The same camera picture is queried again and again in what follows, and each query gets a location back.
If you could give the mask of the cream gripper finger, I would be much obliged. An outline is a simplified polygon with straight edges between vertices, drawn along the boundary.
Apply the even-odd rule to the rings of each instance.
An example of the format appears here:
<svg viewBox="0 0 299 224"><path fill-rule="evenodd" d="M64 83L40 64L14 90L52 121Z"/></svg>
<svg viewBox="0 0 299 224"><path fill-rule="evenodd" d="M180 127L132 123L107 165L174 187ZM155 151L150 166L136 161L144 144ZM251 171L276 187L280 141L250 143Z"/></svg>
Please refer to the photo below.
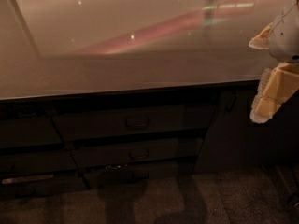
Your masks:
<svg viewBox="0 0 299 224"><path fill-rule="evenodd" d="M250 42L249 47L253 49L269 49L269 37L272 28L272 23L269 23L265 28L261 30L256 36L254 36Z"/></svg>
<svg viewBox="0 0 299 224"><path fill-rule="evenodd" d="M299 65L280 63L274 69L266 68L253 99L250 119L266 123L299 90Z"/></svg>

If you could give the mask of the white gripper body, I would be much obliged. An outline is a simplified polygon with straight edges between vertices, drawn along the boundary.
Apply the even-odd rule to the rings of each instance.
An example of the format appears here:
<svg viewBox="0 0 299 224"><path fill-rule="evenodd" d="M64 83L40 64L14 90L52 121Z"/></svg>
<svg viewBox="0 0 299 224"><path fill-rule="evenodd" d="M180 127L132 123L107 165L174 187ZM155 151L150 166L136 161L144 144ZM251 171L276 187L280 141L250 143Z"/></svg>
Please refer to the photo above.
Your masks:
<svg viewBox="0 0 299 224"><path fill-rule="evenodd" d="M283 62L299 62L299 0L291 0L273 20L269 53Z"/></svg>

